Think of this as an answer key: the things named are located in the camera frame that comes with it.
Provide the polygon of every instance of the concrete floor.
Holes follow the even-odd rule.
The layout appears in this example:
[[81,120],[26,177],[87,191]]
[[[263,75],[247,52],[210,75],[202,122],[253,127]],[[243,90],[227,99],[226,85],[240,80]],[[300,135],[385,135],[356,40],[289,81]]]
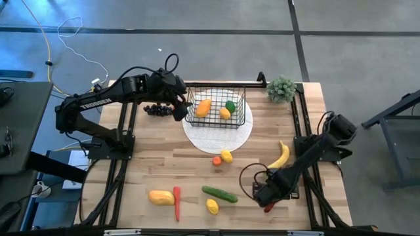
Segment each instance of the concrete floor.
[[[415,0],[294,0],[300,30],[420,31],[420,1]],[[292,30],[287,0],[27,0],[44,26],[58,26],[81,15],[89,28],[181,30]],[[77,20],[69,26],[78,26]],[[20,1],[9,1],[0,12],[0,26],[35,27]],[[66,92],[84,92],[94,78],[104,78],[96,65],[66,50],[56,33],[48,33],[52,77]],[[312,82],[321,82],[327,109],[360,124],[419,89],[419,37],[302,36],[305,62]],[[255,80],[283,74],[302,81],[293,35],[86,34],[68,39],[87,58],[98,60],[116,78],[134,65],[161,67],[172,52],[180,55],[183,79]],[[47,52],[40,33],[0,33],[0,65],[35,72],[46,81]],[[43,153],[72,141],[60,135],[51,97],[33,150]],[[414,111],[420,113],[420,107]],[[95,110],[88,119],[98,121]],[[350,145],[354,155],[343,161],[344,182],[354,225],[377,225],[381,231],[420,232],[420,188],[385,193],[382,184],[396,179],[379,127],[360,129]]]

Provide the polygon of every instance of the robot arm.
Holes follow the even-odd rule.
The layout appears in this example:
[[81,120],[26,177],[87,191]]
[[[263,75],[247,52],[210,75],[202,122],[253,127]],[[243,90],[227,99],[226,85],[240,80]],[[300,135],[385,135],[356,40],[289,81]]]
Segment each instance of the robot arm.
[[56,128],[61,133],[83,132],[104,140],[112,148],[124,148],[122,130],[102,127],[85,119],[81,112],[114,102],[161,102],[173,104],[173,117],[181,121],[188,113],[188,104],[183,94],[186,94],[184,81],[164,69],[153,72],[151,76],[143,74],[124,77],[108,88],[67,97],[60,106],[55,107]]
[[285,199],[296,188],[304,170],[331,148],[349,144],[356,135],[356,127],[342,115],[330,115],[324,123],[323,130],[321,135],[308,137],[305,145],[308,148],[291,167],[268,173],[266,184],[253,196],[260,207]]

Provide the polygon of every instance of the artificial plant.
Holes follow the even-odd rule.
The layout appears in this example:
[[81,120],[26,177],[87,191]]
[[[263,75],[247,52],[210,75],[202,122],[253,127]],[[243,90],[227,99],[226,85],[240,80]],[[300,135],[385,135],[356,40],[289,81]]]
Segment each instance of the artificial plant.
[[296,91],[296,84],[290,79],[280,76],[267,85],[267,93],[275,103],[291,102]]

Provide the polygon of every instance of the toy banana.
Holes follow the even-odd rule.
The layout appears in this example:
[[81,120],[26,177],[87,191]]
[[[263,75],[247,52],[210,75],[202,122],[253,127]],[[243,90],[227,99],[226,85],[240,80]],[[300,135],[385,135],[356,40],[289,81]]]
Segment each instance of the toy banana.
[[282,146],[282,155],[277,161],[274,161],[271,165],[269,165],[268,168],[280,168],[289,159],[289,147],[283,144],[282,141],[280,141],[280,145]]

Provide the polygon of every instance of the wooden table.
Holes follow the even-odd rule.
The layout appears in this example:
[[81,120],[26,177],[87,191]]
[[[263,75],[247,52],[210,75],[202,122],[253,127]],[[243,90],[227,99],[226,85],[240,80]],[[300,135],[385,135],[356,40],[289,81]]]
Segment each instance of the wooden table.
[[[312,127],[316,125],[326,110],[319,83],[304,83],[306,102]],[[290,148],[291,158],[295,160],[292,139],[295,136],[291,105],[270,102],[261,88],[247,88],[247,103],[253,114],[252,133],[244,145],[232,152],[234,162],[214,167],[214,155],[204,153],[193,146],[186,137],[181,122],[172,117],[150,117],[143,112],[141,104],[136,116],[134,134],[136,136],[133,158],[129,162],[118,227],[136,228],[189,228],[189,229],[309,229],[303,181],[299,182],[301,198],[284,200],[275,205],[269,213],[264,213],[257,203],[243,194],[238,184],[241,169],[250,163],[269,165],[280,156],[279,140]],[[100,124],[115,128],[118,124],[121,104],[104,106]],[[128,124],[130,108],[127,109]],[[106,177],[110,162],[99,161],[89,173],[83,192],[83,215],[96,206],[104,194]],[[337,214],[351,225],[343,180],[339,169],[331,163],[320,163],[320,174],[324,194]],[[245,190],[251,193],[251,184],[256,170],[250,168],[243,175]],[[213,198],[201,191],[202,185],[225,189],[235,193],[239,201],[235,204],[217,200],[220,210],[217,216],[211,215],[206,207],[207,198]],[[172,191],[174,186],[181,188],[180,221],[175,220],[173,206],[156,206],[149,202],[148,192],[153,189]],[[316,215],[321,223],[319,204],[314,198]],[[110,201],[110,219],[114,199]]]

